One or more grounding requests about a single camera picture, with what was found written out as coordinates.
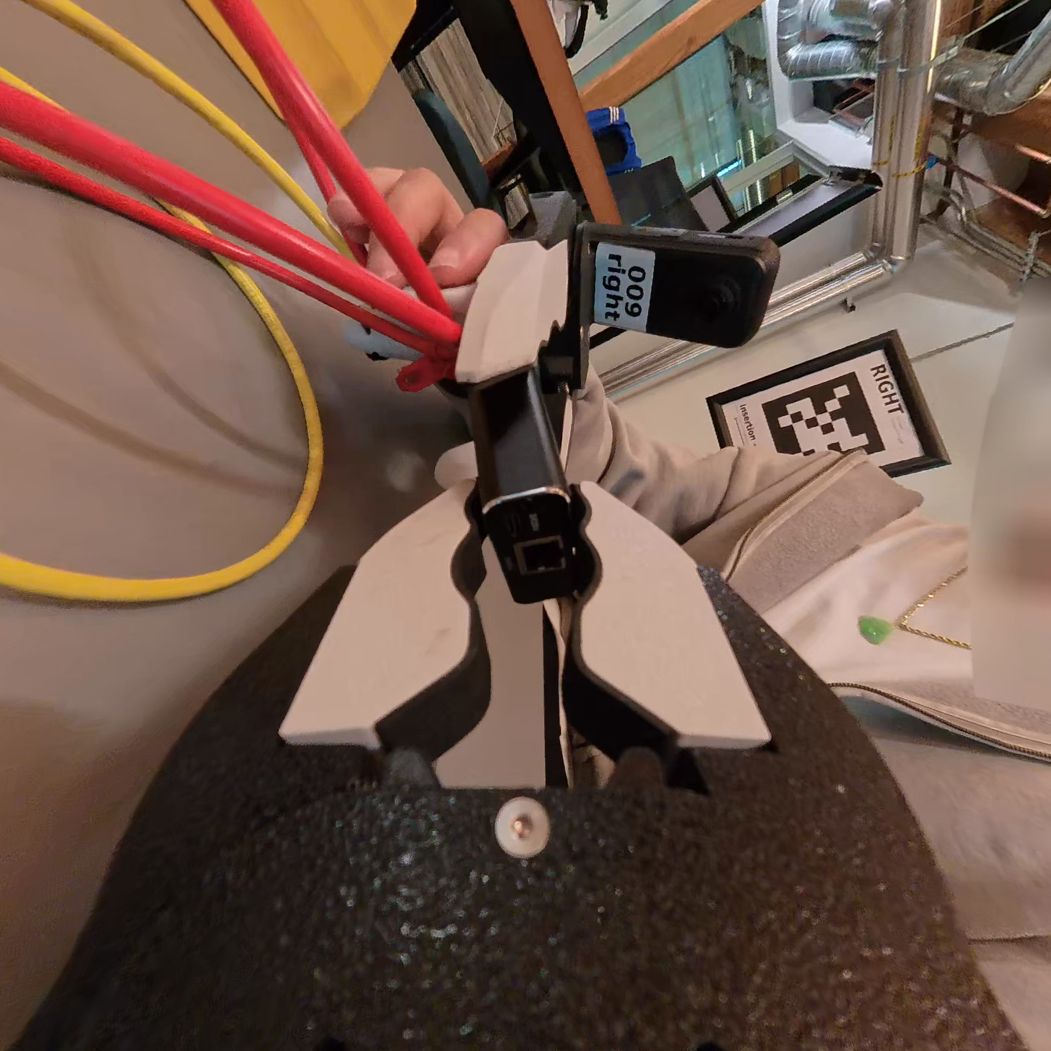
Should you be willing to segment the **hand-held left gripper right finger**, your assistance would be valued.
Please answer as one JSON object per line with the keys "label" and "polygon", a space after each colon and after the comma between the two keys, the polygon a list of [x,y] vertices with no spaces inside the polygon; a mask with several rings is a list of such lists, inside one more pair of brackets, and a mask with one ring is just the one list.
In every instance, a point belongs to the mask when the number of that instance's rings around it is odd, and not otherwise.
{"label": "hand-held left gripper right finger", "polygon": [[579,486],[593,574],[571,610],[562,699],[604,754],[749,750],[771,740],[682,547],[594,482]]}

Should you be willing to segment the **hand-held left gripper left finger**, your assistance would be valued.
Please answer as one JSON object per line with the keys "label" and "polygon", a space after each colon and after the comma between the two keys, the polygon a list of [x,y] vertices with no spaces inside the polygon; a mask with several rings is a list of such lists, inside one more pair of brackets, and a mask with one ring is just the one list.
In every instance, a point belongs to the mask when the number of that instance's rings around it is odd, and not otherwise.
{"label": "hand-held left gripper left finger", "polygon": [[282,720],[283,742],[444,754],[478,726],[491,661],[473,504],[474,487],[456,485],[360,557]]}

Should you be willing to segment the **yellow plastic bin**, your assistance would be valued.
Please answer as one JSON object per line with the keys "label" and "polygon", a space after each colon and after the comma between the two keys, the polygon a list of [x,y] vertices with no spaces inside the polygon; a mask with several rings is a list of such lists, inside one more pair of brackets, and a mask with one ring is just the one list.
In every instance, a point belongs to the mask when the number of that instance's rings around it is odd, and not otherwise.
{"label": "yellow plastic bin", "polygon": [[256,1],[339,128],[370,101],[415,14],[414,1]]}

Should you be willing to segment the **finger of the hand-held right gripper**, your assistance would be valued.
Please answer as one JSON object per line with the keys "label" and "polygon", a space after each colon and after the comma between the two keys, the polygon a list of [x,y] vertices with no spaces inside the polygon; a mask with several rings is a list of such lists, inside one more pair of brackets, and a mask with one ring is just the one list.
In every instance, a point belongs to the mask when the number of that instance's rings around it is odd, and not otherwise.
{"label": "finger of the hand-held right gripper", "polygon": [[531,367],[568,315],[569,243],[509,242],[489,259],[466,311],[454,382],[479,385]]}

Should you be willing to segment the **black framed marker sign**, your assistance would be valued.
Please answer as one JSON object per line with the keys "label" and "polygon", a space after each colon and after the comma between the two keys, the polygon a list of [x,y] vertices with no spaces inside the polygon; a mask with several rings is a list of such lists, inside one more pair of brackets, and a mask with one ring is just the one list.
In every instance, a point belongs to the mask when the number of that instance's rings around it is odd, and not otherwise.
{"label": "black framed marker sign", "polygon": [[899,478],[951,463],[897,330],[717,393],[723,449],[798,457],[860,452]]}

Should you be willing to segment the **person's right forearm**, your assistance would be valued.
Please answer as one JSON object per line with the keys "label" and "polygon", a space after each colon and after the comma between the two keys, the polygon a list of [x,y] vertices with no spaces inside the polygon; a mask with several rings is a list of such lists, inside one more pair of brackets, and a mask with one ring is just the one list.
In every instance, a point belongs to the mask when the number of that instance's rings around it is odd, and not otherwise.
{"label": "person's right forearm", "polygon": [[717,522],[731,522],[729,545],[743,532],[819,478],[871,462],[860,453],[812,456],[726,448],[698,454],[646,438],[628,423],[591,373],[573,398],[568,476],[594,483],[686,545]]}

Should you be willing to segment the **black ethernet splitter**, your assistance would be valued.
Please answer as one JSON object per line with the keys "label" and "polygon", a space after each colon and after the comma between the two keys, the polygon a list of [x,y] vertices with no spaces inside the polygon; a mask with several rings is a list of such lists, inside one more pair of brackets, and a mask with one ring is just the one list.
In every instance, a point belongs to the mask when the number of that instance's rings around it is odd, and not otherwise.
{"label": "black ethernet splitter", "polygon": [[582,530],[588,504],[566,479],[540,367],[474,386],[469,411],[478,520],[512,599],[575,599],[595,569]]}

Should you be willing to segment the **person's right hand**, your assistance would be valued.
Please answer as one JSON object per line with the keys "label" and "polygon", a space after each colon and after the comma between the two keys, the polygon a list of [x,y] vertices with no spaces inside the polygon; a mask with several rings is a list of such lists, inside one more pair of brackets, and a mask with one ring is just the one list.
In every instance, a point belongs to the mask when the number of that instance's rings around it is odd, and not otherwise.
{"label": "person's right hand", "polygon": [[[441,289],[476,282],[494,252],[510,241],[502,217],[486,208],[466,213],[440,178],[426,168],[375,167],[366,173]],[[336,191],[327,210],[346,241],[365,247],[369,272],[395,287],[407,287],[401,268],[348,195]]]}

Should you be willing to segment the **silver ventilation duct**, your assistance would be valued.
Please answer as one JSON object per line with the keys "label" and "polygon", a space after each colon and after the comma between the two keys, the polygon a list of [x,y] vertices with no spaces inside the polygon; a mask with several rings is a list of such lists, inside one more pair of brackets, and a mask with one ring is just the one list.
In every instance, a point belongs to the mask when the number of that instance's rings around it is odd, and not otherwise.
{"label": "silver ventilation duct", "polygon": [[973,116],[1018,111],[1049,88],[1044,15],[1011,56],[942,42],[941,2],[777,2],[771,51],[787,82],[874,80],[870,246],[772,297],[765,324],[794,322],[891,279],[913,257],[934,103]]}

